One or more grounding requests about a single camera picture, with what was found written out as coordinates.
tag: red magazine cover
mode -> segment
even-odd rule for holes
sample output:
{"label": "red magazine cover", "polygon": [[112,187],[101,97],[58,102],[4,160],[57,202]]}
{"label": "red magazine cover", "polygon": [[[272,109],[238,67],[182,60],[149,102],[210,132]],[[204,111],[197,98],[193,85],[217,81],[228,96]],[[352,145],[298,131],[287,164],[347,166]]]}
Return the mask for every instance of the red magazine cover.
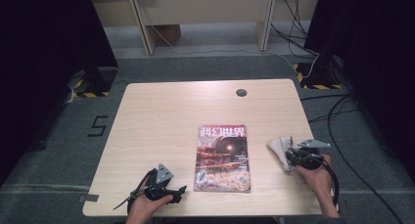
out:
{"label": "red magazine cover", "polygon": [[250,192],[247,127],[199,127],[195,192]]}

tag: background desk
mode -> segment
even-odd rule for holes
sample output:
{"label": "background desk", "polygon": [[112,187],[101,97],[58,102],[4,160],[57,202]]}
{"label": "background desk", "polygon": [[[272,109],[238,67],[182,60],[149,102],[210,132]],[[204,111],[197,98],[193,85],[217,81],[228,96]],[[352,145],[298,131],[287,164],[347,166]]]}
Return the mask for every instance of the background desk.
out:
{"label": "background desk", "polygon": [[[259,51],[265,51],[270,24],[291,21],[284,0],[93,0],[103,26],[138,25],[148,55],[156,48],[151,25],[253,22]],[[293,12],[296,0],[287,0]],[[299,0],[300,19],[310,21],[317,0]]]}
{"label": "background desk", "polygon": [[[246,89],[246,97],[236,90]],[[252,191],[193,192],[198,127],[245,124]],[[258,216],[321,213],[313,193],[295,173],[284,173],[266,142],[292,135],[312,138],[294,83],[289,79],[139,83],[128,85],[89,191],[87,216],[126,215],[113,210],[144,175],[163,163],[175,176],[167,188],[187,185],[180,204],[156,216]]]}

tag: wooden table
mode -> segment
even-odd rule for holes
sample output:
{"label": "wooden table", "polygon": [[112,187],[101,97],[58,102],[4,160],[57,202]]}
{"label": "wooden table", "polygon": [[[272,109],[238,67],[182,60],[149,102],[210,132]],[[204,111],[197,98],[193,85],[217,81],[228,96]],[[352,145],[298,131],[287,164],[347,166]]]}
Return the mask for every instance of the wooden table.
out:
{"label": "wooden table", "polygon": [[[239,97],[238,89],[248,95]],[[252,191],[248,194],[193,192],[198,127],[245,124]],[[266,142],[292,135],[312,138],[296,87],[289,79],[130,84],[90,188],[87,216],[127,215],[113,210],[144,175],[163,163],[174,177],[167,188],[187,185],[180,203],[155,216],[286,216],[320,214],[313,193],[296,172],[283,172]]]}

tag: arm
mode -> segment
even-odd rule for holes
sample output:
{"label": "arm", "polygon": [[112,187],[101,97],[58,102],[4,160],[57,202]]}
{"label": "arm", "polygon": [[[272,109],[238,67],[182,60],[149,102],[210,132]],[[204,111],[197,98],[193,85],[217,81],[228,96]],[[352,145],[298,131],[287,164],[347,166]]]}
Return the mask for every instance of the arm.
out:
{"label": "arm", "polygon": [[141,194],[132,204],[126,224],[145,224],[157,209],[171,200],[173,200],[173,196],[169,195],[153,202]]}
{"label": "arm", "polygon": [[[329,156],[324,155],[323,157],[331,164],[331,158]],[[329,172],[323,166],[320,166],[315,170],[308,170],[298,165],[296,166],[296,170],[302,175],[307,185],[313,190],[320,204],[323,216],[339,217],[336,207],[333,204],[331,195],[332,177]]]}

